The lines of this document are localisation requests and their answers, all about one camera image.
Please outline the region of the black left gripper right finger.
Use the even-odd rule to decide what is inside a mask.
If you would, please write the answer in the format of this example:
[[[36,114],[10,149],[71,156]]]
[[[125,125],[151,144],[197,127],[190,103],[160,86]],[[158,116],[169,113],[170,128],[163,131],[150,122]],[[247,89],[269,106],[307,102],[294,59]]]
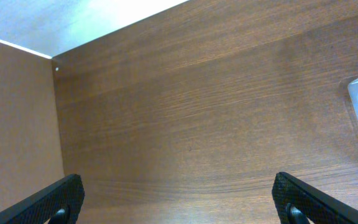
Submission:
[[[281,223],[358,224],[358,210],[286,172],[276,174],[272,197]]]

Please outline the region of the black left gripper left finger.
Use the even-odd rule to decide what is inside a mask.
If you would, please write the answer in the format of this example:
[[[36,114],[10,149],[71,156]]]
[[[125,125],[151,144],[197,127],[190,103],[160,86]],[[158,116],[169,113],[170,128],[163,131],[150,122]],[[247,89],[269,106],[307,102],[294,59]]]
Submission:
[[[0,224],[75,224],[85,198],[78,174],[70,174],[0,212]]]

